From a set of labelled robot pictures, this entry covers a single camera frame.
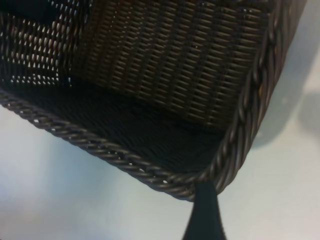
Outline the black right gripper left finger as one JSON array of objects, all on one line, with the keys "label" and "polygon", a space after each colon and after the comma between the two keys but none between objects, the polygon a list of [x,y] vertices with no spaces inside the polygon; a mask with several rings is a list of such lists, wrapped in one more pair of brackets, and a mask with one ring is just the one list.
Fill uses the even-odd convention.
[{"label": "black right gripper left finger", "polygon": [[192,212],[183,235],[183,240],[196,240],[201,233],[201,219],[203,216],[202,204],[205,198],[205,184],[199,183],[195,186],[195,195]]}]

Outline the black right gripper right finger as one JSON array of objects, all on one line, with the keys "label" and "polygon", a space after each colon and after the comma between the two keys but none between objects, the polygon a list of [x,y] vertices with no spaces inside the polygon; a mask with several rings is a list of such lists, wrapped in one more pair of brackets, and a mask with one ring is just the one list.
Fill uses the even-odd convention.
[{"label": "black right gripper right finger", "polygon": [[208,240],[226,240],[226,235],[221,219],[221,213],[219,208],[218,195],[216,187],[213,183],[206,183],[205,192],[208,194],[206,197],[206,233]]}]

